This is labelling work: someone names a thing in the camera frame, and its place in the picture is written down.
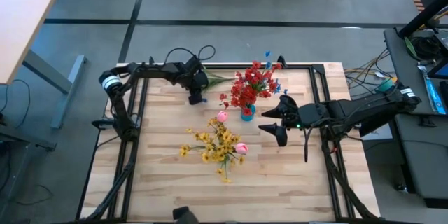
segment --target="wooden desk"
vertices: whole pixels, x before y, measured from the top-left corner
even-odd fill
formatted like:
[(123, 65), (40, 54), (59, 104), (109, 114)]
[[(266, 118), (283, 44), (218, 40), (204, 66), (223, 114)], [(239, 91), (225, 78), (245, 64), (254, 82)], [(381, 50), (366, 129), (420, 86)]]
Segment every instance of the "wooden desk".
[[(325, 63), (325, 72), (331, 98), (350, 99), (342, 64)], [(216, 73), (235, 74), (233, 70)], [(307, 71), (276, 71), (274, 78), (279, 79), (282, 88), (288, 88), (288, 94), (299, 106), (313, 102)], [(185, 129), (210, 130), (206, 127), (207, 120), (223, 108), (218, 105), (219, 94), (229, 92), (231, 85), (214, 87), (205, 94), (208, 103), (191, 106), (188, 93), (179, 85), (162, 79), (149, 80), (128, 221), (169, 222), (172, 210), (180, 206), (189, 206), (201, 222), (334, 220), (319, 131), (311, 134), (309, 161), (305, 163), (302, 132), (289, 131), (288, 145), (282, 148), (272, 135), (257, 127), (273, 123), (273, 119), (262, 118), (260, 114), (277, 105), (277, 94), (257, 101), (252, 122), (242, 121), (238, 108), (227, 110), (230, 115), (227, 127), (240, 134), (249, 149), (246, 163), (230, 173), (233, 183), (222, 183), (215, 174), (216, 164), (202, 163), (198, 154), (179, 157), (181, 144), (196, 144)], [(100, 134), (99, 143), (115, 135), (113, 130), (106, 130)], [(119, 145), (119, 140), (112, 141), (97, 150), (81, 217), (91, 214), (109, 191)], [(345, 139), (342, 149), (351, 187), (368, 209), (379, 215), (362, 143)], [(338, 189), (344, 208), (342, 190)]]
[(51, 125), (59, 128), (86, 58), (78, 56), (67, 78), (29, 49), (54, 2), (0, 0), (0, 84), (10, 85), (23, 64), (57, 88), (63, 96)]

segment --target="gray floor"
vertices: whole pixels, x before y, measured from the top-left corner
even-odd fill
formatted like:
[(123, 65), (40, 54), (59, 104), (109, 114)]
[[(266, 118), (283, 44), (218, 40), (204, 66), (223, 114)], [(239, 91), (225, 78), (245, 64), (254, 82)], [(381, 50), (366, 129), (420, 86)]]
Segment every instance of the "gray floor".
[[(129, 19), (134, 2), (57, 0), (50, 18)], [(143, 0), (139, 19), (406, 23), (416, 14), (412, 0)], [(89, 62), (61, 130), (49, 127), (52, 104), (60, 94), (23, 67), (17, 75), (31, 86), (31, 109), (21, 130), (58, 145), (54, 153), (36, 154), (15, 200), (30, 202), (45, 196), (38, 184), (55, 196), (34, 206), (11, 202), (11, 220), (31, 218), (31, 223), (40, 224), (74, 219), (98, 135), (90, 121), (102, 115), (106, 103), (97, 79), (118, 61), (126, 29), (127, 25), (45, 24), (39, 32), (32, 48), (63, 74), (68, 74), (79, 54)], [(271, 50), (290, 62), (338, 61), (346, 68), (357, 67), (385, 49), (381, 29), (136, 26), (126, 62), (147, 61), (149, 56), (161, 62), (172, 48), (198, 51), (207, 44), (216, 46), (214, 62), (261, 60), (263, 52)], [(170, 60), (186, 57), (173, 54)], [(380, 66), (393, 70), (389, 59)], [(4, 113), (15, 124), (24, 112), (26, 89), (15, 83), (8, 95)], [(4, 102), (0, 95), (0, 104)], [(447, 210), (427, 209), (418, 197), (396, 192), (391, 186), (394, 166), (372, 164), (370, 169), (383, 217), (420, 223), (448, 219)]]

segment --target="green leaf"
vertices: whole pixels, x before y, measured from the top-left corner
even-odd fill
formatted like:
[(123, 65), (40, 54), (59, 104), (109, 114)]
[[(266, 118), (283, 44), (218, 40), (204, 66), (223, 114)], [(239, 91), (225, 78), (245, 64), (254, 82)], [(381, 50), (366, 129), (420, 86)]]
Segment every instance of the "green leaf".
[(414, 57), (417, 57), (417, 52), (415, 51), (414, 46), (412, 45), (411, 41), (407, 37), (405, 37), (405, 42), (406, 42), (407, 49), (409, 49), (409, 51), (412, 53), (412, 55)]

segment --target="pink flower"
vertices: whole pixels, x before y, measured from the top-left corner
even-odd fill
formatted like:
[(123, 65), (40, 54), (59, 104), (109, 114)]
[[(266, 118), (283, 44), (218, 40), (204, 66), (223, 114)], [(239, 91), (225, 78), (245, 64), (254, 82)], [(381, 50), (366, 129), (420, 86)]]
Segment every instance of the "pink flower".
[(246, 154), (248, 148), (245, 143), (237, 143), (237, 145), (235, 146), (235, 150), (238, 154)]
[(218, 113), (218, 122), (224, 123), (227, 120), (228, 114), (224, 111), (219, 111)]

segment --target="desk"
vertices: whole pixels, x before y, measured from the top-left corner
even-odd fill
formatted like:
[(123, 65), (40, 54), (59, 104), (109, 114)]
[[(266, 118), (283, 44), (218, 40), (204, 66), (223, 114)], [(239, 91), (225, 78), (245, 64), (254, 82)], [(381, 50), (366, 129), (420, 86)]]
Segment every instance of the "desk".
[[(235, 76), (235, 70), (213, 71), (221, 76)], [(331, 98), (350, 99), (342, 64), (325, 63), (325, 72)], [(282, 88), (288, 88), (288, 94), (297, 105), (314, 102), (308, 70), (280, 70), (273, 78), (279, 79)], [(251, 122), (241, 120), (239, 108), (227, 109), (227, 127), (240, 134), (241, 142), (249, 149), (245, 164), (230, 172), (231, 184), (222, 183), (215, 173), (216, 164), (203, 164), (199, 154), (179, 157), (181, 144), (196, 144), (185, 129), (210, 130), (206, 127), (208, 119), (223, 109), (219, 106), (219, 94), (229, 92), (231, 87), (231, 83), (217, 85), (204, 94), (207, 103), (191, 106), (188, 104), (189, 94), (180, 85), (173, 86), (162, 79), (149, 80), (127, 217), (129, 222), (170, 222), (172, 210), (185, 205), (201, 222), (334, 220), (319, 131), (311, 134), (309, 161), (305, 163), (301, 131), (291, 130), (288, 146), (282, 148), (277, 146), (272, 135), (258, 129), (259, 124), (273, 123), (272, 118), (263, 118), (260, 114), (278, 104), (277, 94), (268, 99), (259, 98)], [(113, 130), (103, 131), (99, 143), (115, 135)], [(86, 182), (81, 217), (91, 214), (109, 191), (119, 147), (117, 140), (97, 150)], [(362, 143), (345, 139), (342, 149), (351, 187), (367, 208), (379, 215)], [(118, 206), (122, 204), (123, 187)], [(344, 208), (342, 191), (338, 189)]]
[[(415, 95), (422, 100), (413, 114), (433, 115), (423, 77), (417, 69), (416, 60), (407, 54), (405, 42), (392, 29), (386, 30), (384, 37), (387, 48), (391, 52), (398, 80), (404, 85), (410, 86)], [(434, 86), (439, 89), (441, 80), (433, 79), (432, 81)], [(422, 196), (428, 207), (447, 208), (447, 149), (431, 144), (406, 142), (427, 141), (428, 143), (448, 145), (448, 117), (433, 115), (429, 118), (437, 125), (436, 128), (419, 126), (419, 116), (417, 115), (397, 115), (394, 123), (391, 124), (391, 129), (395, 131), (395, 138), (404, 153), (405, 164), (402, 166), (402, 171), (409, 191)]]
[(0, 85), (11, 84), (23, 64), (57, 88), (63, 95), (51, 127), (60, 128), (86, 58), (78, 56), (67, 78), (29, 49), (54, 1), (0, 0)]

